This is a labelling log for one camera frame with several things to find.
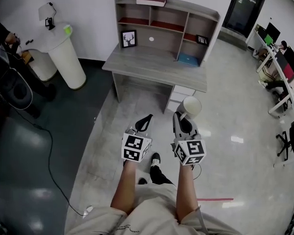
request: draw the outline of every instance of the white lamp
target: white lamp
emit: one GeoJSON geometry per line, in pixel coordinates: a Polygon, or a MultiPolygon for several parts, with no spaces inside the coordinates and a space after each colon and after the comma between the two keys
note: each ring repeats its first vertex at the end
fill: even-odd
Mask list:
{"type": "Polygon", "coordinates": [[[54,28],[52,17],[55,15],[56,10],[51,2],[46,3],[38,9],[39,21],[45,20],[45,26],[49,30],[54,28]]]}

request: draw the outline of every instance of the door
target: door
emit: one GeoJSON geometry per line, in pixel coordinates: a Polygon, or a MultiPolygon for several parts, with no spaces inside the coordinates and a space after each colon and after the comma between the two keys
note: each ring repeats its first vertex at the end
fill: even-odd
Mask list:
{"type": "Polygon", "coordinates": [[[223,27],[248,37],[265,0],[231,0],[223,27]]]}

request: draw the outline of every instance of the white pedestal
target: white pedestal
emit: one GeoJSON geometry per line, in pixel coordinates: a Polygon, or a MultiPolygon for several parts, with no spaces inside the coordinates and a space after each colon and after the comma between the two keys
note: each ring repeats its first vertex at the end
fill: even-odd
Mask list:
{"type": "Polygon", "coordinates": [[[71,89],[79,89],[84,85],[86,75],[69,38],[49,51],[49,56],[71,89]]]}

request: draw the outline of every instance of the framed deer picture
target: framed deer picture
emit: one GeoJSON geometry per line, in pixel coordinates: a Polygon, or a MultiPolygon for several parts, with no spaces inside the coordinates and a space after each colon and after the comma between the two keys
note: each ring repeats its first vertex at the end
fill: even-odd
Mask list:
{"type": "Polygon", "coordinates": [[[136,30],[121,31],[122,48],[136,46],[136,30]]]}

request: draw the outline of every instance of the white cylinder stand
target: white cylinder stand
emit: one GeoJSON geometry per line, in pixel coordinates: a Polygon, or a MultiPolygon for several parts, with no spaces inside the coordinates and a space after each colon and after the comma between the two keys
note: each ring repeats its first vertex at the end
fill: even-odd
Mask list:
{"type": "Polygon", "coordinates": [[[34,61],[29,65],[43,82],[51,79],[57,72],[57,68],[47,53],[42,53],[35,49],[30,49],[29,53],[34,58],[34,61]]]}
{"type": "Polygon", "coordinates": [[[70,38],[49,51],[48,54],[71,89],[76,90],[84,85],[86,75],[79,63],[70,38]]]}

